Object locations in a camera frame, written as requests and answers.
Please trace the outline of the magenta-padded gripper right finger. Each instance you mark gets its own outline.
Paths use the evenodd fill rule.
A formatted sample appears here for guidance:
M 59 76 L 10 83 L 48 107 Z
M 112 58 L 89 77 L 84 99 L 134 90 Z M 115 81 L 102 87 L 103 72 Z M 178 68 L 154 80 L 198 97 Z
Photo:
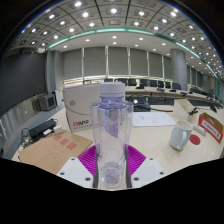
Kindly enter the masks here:
M 133 146 L 128 146 L 126 156 L 126 186 L 140 188 L 162 177 L 165 171 L 153 158 L 147 158 Z

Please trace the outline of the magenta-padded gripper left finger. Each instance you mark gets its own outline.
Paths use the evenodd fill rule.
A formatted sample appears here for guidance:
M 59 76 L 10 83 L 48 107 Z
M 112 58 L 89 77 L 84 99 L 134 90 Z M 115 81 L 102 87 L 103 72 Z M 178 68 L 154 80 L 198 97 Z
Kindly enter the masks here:
M 96 147 L 91 146 L 78 157 L 70 157 L 57 176 L 84 188 L 98 187 Z

